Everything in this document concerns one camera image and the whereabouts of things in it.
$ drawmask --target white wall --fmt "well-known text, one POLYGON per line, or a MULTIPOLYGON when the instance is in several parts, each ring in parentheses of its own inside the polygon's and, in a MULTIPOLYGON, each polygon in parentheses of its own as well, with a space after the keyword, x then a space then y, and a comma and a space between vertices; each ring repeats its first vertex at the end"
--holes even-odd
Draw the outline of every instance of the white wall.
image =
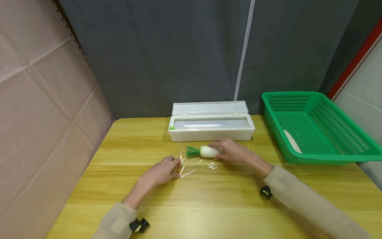
MULTIPOLYGON (((374 47, 334 101, 382 145, 382 41, 374 47)), ((382 190, 382 162, 359 164, 382 190)))

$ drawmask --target red trim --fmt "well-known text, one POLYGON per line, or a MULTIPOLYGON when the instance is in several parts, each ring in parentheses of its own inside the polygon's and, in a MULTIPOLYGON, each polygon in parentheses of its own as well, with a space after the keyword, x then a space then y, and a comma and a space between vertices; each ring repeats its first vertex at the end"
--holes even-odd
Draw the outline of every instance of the red trim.
POLYGON ((369 49, 372 47, 374 42, 378 39, 378 37, 382 33, 382 18, 379 19, 377 25, 374 27, 373 31, 370 33, 370 35, 366 38, 365 42, 357 52, 357 54, 354 56, 353 60, 349 63, 348 67, 345 69, 345 71, 342 73, 342 75, 337 80, 336 84, 334 84, 333 88, 328 93, 328 98, 333 99, 333 97, 336 95, 336 93, 340 90, 342 85, 345 83, 347 78, 350 76, 350 74, 353 72, 353 70, 357 67, 359 62, 362 60, 362 58, 366 55, 366 53, 369 51, 369 49))

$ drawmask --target dispenser lid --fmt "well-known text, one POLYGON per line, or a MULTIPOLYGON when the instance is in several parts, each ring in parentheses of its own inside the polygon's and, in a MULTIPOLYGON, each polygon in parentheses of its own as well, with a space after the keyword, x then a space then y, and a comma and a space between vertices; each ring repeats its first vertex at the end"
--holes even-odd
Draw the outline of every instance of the dispenser lid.
POLYGON ((245 101, 174 103, 172 115, 248 114, 245 101))

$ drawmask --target beige sleeve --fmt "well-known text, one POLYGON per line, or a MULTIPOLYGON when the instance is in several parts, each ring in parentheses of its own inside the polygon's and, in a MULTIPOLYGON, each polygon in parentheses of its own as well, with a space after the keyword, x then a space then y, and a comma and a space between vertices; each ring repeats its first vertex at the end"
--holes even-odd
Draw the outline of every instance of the beige sleeve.
POLYGON ((355 221, 285 169, 275 166, 264 182, 285 206, 321 228, 329 238, 371 238, 355 221))
POLYGON ((137 218, 138 210, 126 204, 116 203, 101 219, 92 239, 127 239, 131 236, 129 224, 137 218))

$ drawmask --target white plastic box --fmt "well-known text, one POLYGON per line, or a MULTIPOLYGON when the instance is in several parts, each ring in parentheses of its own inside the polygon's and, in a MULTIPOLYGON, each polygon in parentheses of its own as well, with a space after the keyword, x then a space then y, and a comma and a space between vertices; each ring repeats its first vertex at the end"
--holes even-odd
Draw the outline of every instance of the white plastic box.
POLYGON ((250 140, 255 126, 245 101, 174 103, 168 126, 171 140, 250 140))

